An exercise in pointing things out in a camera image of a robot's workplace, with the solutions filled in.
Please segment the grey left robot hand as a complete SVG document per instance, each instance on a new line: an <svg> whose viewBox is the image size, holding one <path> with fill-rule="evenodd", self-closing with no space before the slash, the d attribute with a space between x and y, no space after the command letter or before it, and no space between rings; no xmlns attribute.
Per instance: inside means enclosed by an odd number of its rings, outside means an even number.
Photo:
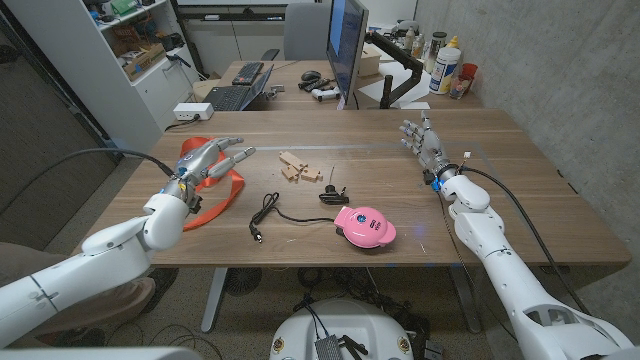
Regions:
<svg viewBox="0 0 640 360"><path fill-rule="evenodd" d="M187 203L195 194L195 187L205 179L220 178L236 164L256 152L249 147L233 157L219 160L218 156L230 145L242 143L243 138L223 137L206 141L203 145L187 152L175 166L176 176L169 180L163 193L172 195Z"/></svg>

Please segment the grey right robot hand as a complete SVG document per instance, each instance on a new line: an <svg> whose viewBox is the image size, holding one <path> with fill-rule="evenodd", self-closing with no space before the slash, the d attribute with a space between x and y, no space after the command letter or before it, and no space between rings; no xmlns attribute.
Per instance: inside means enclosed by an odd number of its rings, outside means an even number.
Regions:
<svg viewBox="0 0 640 360"><path fill-rule="evenodd" d="M442 182L457 175L457 166L448 158L443 145L431 126L427 110L421 111L421 122L404 120L399 130L407 136L401 143L417 156L418 162Z"/></svg>

